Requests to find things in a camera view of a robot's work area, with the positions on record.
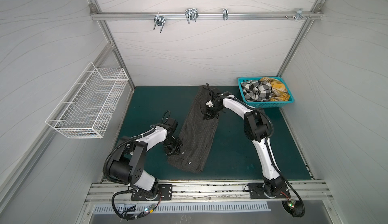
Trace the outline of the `dark grey pinstriped shirt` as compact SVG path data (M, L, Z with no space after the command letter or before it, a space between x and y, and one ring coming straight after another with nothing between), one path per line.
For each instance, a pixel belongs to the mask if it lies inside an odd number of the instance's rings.
M168 163L182 171L203 172L212 148L219 119L204 119L206 103L211 100L207 86L200 86L179 133L179 154L168 157Z

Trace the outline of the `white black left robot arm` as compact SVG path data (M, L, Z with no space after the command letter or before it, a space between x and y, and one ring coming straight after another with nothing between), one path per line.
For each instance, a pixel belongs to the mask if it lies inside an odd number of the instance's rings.
M158 180L144 170L147 152L161 143L167 156L179 154L182 143L174 136L177 126L175 119L167 118L143 134L122 137L120 145L105 160L105 178L138 190L144 198L154 199L158 194Z

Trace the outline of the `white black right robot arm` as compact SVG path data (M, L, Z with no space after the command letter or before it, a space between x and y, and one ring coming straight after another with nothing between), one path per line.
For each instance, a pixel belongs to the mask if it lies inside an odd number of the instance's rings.
M223 109L229 109L244 120L244 133L252 141L262 167L263 192L268 198L275 198L287 187L270 145L273 124L264 110L249 106L230 92L221 93L217 88L205 86L210 99L203 105L204 119L218 118Z

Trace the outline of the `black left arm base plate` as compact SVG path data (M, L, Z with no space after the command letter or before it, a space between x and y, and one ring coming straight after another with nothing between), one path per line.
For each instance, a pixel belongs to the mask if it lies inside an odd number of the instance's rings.
M156 201L156 200L171 200L172 185L171 184L154 184L151 190L147 191L139 188L131 194L131 201Z

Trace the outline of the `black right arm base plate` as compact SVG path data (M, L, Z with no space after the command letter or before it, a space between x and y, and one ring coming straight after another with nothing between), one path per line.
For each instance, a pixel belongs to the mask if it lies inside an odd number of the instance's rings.
M251 199L287 199L291 197L286 185L272 186L269 183L249 183L248 192Z

